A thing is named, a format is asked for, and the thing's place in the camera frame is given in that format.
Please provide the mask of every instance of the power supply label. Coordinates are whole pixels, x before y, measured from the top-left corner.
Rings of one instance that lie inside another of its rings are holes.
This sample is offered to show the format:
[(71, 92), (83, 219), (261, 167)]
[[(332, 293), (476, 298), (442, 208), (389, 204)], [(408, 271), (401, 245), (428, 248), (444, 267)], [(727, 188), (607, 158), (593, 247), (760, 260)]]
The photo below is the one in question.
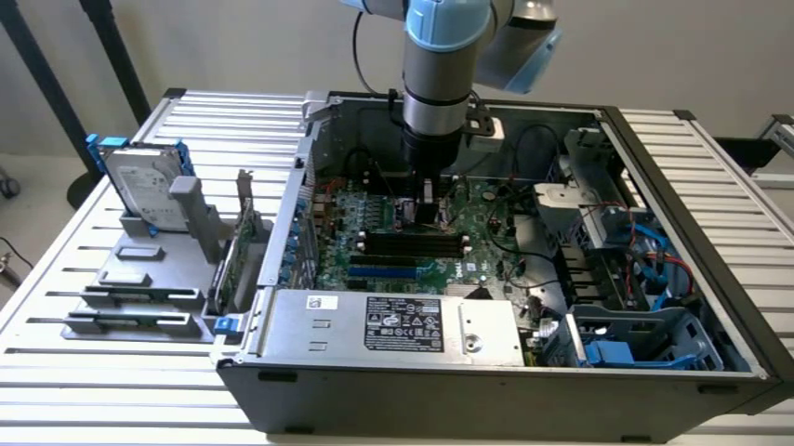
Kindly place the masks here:
[(362, 345), (369, 350), (441, 353), (440, 300), (366, 297)]

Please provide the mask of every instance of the blue memory slot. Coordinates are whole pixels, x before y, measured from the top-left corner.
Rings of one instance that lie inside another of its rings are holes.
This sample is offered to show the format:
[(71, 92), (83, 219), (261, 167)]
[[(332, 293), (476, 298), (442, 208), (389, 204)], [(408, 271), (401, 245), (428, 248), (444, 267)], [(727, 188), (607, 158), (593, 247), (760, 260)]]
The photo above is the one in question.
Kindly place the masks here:
[(382, 277), (386, 279), (414, 279), (416, 268), (362, 268), (346, 269), (348, 276)]

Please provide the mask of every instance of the black memory slot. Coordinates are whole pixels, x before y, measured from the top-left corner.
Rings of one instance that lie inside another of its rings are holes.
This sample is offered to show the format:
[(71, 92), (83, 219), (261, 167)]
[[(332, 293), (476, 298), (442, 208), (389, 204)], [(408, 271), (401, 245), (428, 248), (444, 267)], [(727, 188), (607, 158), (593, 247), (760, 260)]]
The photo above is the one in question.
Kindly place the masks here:
[(370, 256), (462, 257), (458, 235), (366, 234)]
[(416, 261), (406, 256), (350, 256), (349, 264), (378, 267), (414, 267)]

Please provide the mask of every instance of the aluminum extrusion table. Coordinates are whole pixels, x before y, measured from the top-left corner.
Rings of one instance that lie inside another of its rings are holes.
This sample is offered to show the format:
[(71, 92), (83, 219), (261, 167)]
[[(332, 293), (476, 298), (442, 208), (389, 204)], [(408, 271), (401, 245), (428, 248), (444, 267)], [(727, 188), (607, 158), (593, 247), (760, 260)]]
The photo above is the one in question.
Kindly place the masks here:
[[(162, 99), (134, 139), (183, 139), (206, 202), (226, 218), (238, 210), (237, 170), (252, 169), (256, 209), (273, 216), (302, 136), (301, 103), (300, 97), (187, 90)], [(794, 350), (794, 242), (781, 230), (789, 222), (695, 121), (669, 111), (623, 114)], [(0, 443), (456, 443), (268, 436), (249, 427), (225, 391), (206, 357), (212, 346), (61, 339), (61, 318), (121, 234), (119, 212), (102, 179), (0, 313)], [(668, 444), (794, 444), (794, 400), (755, 416), (719, 416)]]

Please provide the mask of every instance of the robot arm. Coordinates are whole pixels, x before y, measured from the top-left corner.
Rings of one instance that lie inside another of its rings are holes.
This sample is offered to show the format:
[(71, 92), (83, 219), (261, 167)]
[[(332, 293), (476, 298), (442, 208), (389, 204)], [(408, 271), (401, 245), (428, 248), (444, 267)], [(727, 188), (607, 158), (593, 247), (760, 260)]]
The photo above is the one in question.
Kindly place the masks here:
[(550, 0), (342, 0), (405, 21), (402, 145), (416, 188), (457, 156), (476, 82), (526, 93), (558, 31)]

